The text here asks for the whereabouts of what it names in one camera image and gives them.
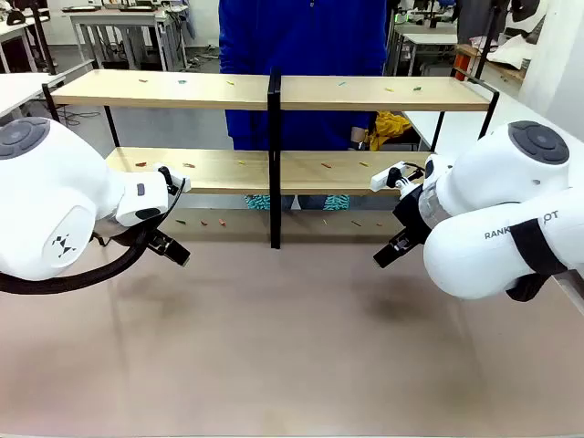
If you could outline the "yellow cloth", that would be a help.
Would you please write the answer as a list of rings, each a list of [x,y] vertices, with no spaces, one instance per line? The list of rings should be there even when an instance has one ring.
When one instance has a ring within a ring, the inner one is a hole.
[[[366,142],[371,151],[379,151],[389,140],[397,139],[412,128],[410,121],[390,111],[377,111],[370,123]]]

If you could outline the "wooden shelf unit black frame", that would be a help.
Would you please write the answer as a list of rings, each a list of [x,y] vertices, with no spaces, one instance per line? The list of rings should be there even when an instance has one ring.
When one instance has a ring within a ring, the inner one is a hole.
[[[179,85],[179,80],[186,80]],[[235,86],[226,81],[233,81]],[[347,84],[339,87],[342,81]],[[385,88],[394,89],[388,92]],[[111,167],[137,172],[160,162],[180,167],[193,194],[350,194],[369,193],[369,180],[395,162],[422,165],[422,152],[282,151],[280,121],[294,110],[485,111],[494,112],[498,93],[485,98],[455,78],[302,77],[141,72],[95,69],[47,95],[50,107],[84,105],[123,108],[265,111],[269,151],[219,151],[117,146]],[[136,167],[136,162],[147,162]],[[183,167],[184,163],[196,166]],[[369,167],[360,165],[366,162]],[[330,165],[325,168],[321,163]],[[187,225],[178,224],[183,220]],[[219,221],[226,221],[226,227]],[[352,224],[356,221],[362,225]],[[164,230],[188,241],[283,243],[376,243],[400,231],[383,211],[178,210]]]

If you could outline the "large white table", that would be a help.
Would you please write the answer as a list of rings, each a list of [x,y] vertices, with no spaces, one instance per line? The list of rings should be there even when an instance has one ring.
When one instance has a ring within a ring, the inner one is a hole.
[[[533,117],[533,111],[529,107],[507,94],[497,85],[491,83],[487,83],[487,85],[499,92],[499,99],[490,120],[488,132],[508,122],[530,120]],[[433,144],[440,112],[406,111],[404,115],[421,137],[424,148],[429,149]],[[458,156],[462,151],[476,143],[485,117],[485,111],[446,111],[435,151],[444,156]]]

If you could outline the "white side table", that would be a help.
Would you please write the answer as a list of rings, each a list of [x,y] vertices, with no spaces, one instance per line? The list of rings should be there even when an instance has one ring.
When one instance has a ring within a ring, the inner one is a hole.
[[[43,93],[43,86],[53,86],[67,73],[7,73],[0,74],[0,118]]]

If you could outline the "wooden board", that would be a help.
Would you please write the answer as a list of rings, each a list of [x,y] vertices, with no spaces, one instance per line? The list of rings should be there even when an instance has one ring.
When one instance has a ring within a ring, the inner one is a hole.
[[[481,58],[481,53],[478,49],[473,48],[466,44],[456,44],[455,51],[462,56],[475,59],[474,65],[478,67],[479,59]],[[491,62],[488,60],[485,62],[485,64],[506,79],[511,79],[520,85],[522,85],[524,82],[526,75],[525,70],[518,70],[506,67],[503,64]]]

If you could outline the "black stand pole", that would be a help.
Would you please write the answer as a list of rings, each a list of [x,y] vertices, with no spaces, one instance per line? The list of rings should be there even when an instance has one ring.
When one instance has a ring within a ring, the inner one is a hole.
[[[53,61],[49,53],[44,28],[42,27],[42,23],[40,20],[38,0],[30,0],[30,9],[32,11],[33,18],[35,21],[37,39],[38,42],[40,43],[41,53],[45,61],[45,64],[47,65],[47,70],[51,76],[55,76],[56,75],[55,66],[53,65]]]
[[[478,66],[476,68],[474,77],[479,79],[482,76],[485,63],[487,61],[487,55],[490,53],[493,37],[495,35],[495,28],[501,13],[501,5],[499,0],[490,1],[490,15],[487,24],[487,33],[485,36],[485,43],[481,50],[481,55],[479,58]]]

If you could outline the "grey workbench table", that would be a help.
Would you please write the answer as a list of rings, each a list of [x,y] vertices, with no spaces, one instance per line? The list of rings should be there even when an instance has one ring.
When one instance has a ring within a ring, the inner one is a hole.
[[[81,59],[94,59],[100,68],[174,72],[188,67],[185,5],[146,13],[102,6],[97,12],[66,15]]]

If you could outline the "person in blue top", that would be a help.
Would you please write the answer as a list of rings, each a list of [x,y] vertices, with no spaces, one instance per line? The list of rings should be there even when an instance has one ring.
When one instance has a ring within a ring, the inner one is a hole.
[[[381,76],[387,0],[219,0],[220,71],[283,76]],[[266,151],[267,114],[226,110],[235,150]],[[346,151],[367,112],[283,113],[282,150]]]

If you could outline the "white desk grey legs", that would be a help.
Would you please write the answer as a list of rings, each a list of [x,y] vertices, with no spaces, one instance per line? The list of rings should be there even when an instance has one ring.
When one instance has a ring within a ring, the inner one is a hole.
[[[414,25],[397,25],[394,33],[397,36],[398,46],[394,52],[392,75],[398,74],[398,68],[402,59],[402,50],[405,43],[409,43],[410,58],[407,75],[410,77],[415,66],[415,59],[422,53],[421,47],[454,47],[457,44],[457,35],[453,27],[429,28],[420,26],[414,30]]]

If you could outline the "blue jeans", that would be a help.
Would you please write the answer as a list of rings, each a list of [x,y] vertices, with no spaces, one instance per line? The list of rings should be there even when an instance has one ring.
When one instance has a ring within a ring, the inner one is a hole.
[[[285,195],[281,198],[283,210],[291,210],[297,201],[301,210],[322,210],[328,197],[326,195]]]

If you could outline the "dark hanging garment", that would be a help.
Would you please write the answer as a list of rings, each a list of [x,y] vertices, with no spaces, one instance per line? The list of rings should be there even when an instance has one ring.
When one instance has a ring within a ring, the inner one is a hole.
[[[456,0],[457,38],[459,44],[468,44],[473,37],[486,36],[492,6],[497,2],[501,13],[495,21],[494,39],[503,31],[509,0]]]

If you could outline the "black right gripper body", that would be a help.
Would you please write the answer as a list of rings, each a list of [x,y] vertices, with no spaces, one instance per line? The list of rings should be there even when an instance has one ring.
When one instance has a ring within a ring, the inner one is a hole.
[[[431,232],[431,228],[424,222],[420,213],[419,198],[421,194],[422,186],[418,184],[400,199],[393,210],[393,215],[403,225],[403,229],[396,235],[396,238],[408,245],[423,245]]]

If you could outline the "white cloth heap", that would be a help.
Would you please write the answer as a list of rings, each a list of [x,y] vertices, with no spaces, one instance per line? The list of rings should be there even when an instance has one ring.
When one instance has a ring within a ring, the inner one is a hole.
[[[506,41],[494,52],[487,55],[487,60],[494,63],[507,64],[515,69],[521,69],[524,60],[531,60],[546,13],[533,14],[522,18],[509,14],[503,35]]]

